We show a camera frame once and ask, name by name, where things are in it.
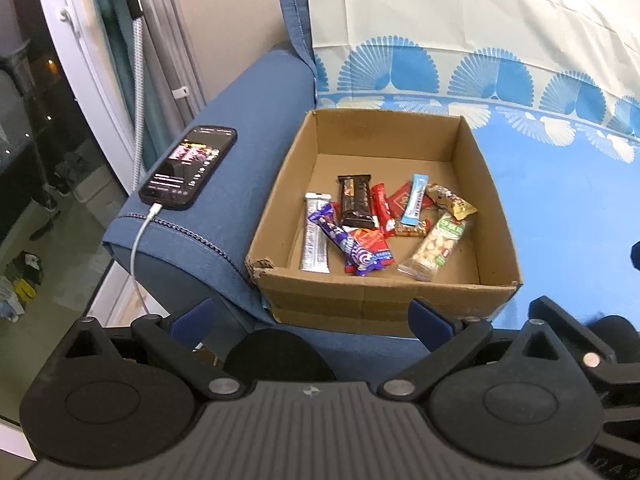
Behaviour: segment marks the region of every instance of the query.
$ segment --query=silver wrapper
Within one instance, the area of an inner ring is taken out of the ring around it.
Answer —
[[[331,195],[319,193],[307,193],[306,216],[320,209],[323,205],[331,202]],[[329,263],[326,253],[326,237],[320,228],[306,221],[305,242],[302,247],[302,259],[300,260],[300,270],[310,270],[311,272],[329,272]]]

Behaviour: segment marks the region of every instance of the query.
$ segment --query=glass door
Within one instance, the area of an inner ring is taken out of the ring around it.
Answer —
[[[31,380],[110,264],[100,242],[126,193],[40,0],[0,0],[0,27],[0,417],[19,423]]]

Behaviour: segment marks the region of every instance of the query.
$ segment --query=gray ribbed panel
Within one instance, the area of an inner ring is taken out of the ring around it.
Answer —
[[[596,480],[588,466],[544,472],[493,468],[460,455],[418,409],[364,383],[259,383],[250,396],[210,404],[173,449],[143,464],[80,471],[43,462],[24,480]]]

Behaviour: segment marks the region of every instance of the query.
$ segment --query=phone screen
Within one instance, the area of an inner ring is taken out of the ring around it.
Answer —
[[[143,203],[186,208],[233,145],[237,133],[222,126],[190,130],[140,190]]]

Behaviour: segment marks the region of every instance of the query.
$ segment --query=sofa armrest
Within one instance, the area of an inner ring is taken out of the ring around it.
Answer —
[[[161,211],[142,238],[136,276],[159,303],[182,288],[180,276],[186,272],[257,319],[268,319],[244,258],[284,156],[305,114],[314,108],[314,93],[310,68],[290,46],[280,46],[251,65],[188,126],[231,126],[238,140],[193,206]],[[127,214],[147,211],[133,194],[104,235],[105,247],[126,269],[142,224]],[[155,260],[153,265],[148,258]],[[145,265],[154,272],[145,272]],[[182,291],[186,303],[202,300],[202,292],[191,298],[193,287],[187,289]]]

